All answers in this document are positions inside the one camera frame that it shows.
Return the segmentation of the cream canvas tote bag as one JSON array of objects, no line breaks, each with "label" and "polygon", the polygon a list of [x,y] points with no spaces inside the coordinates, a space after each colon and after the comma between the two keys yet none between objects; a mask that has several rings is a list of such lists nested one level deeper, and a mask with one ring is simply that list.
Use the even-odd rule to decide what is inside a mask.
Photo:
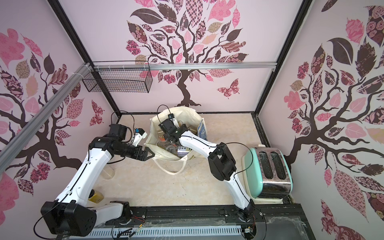
[{"label": "cream canvas tote bag", "polygon": [[[191,137],[207,140],[207,128],[204,118],[189,107],[166,109],[150,119],[150,133],[145,146],[154,153],[153,161],[169,175],[180,174],[188,160],[201,154],[185,145]],[[175,172],[160,165],[160,161],[182,163]]]}]

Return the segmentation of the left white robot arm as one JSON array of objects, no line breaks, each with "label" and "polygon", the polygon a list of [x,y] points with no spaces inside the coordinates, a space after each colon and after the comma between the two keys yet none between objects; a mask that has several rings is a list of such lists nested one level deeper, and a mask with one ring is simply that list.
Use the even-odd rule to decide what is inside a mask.
[{"label": "left white robot arm", "polygon": [[100,208],[87,206],[94,185],[102,170],[114,156],[147,161],[151,158],[148,148],[139,145],[147,136],[143,129],[135,129],[126,140],[128,127],[111,124],[110,131],[96,137],[89,144],[85,160],[53,202],[41,208],[42,219],[53,235],[86,237],[94,227],[111,220],[129,222],[133,216],[128,202],[112,202]]}]

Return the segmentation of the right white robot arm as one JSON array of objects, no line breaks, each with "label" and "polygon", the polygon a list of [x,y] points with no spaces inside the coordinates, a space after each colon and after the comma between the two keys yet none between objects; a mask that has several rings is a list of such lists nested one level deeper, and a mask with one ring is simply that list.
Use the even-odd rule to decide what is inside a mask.
[{"label": "right white robot arm", "polygon": [[228,186],[239,218],[244,222],[250,221],[254,215],[255,203],[239,180],[236,160],[227,144],[208,142],[189,131],[186,125],[177,127],[170,119],[161,122],[159,127],[165,140],[190,148],[208,160],[211,174]]}]

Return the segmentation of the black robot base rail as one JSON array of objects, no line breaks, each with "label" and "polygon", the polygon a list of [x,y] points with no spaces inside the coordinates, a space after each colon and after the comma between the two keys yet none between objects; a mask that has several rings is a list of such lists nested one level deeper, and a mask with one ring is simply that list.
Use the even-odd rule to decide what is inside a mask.
[{"label": "black robot base rail", "polygon": [[[132,207],[129,222],[111,220],[99,228],[240,226],[242,240],[313,240],[315,235],[299,204],[257,205],[248,222],[234,205]],[[239,238],[179,238],[174,240],[240,240]]]}]

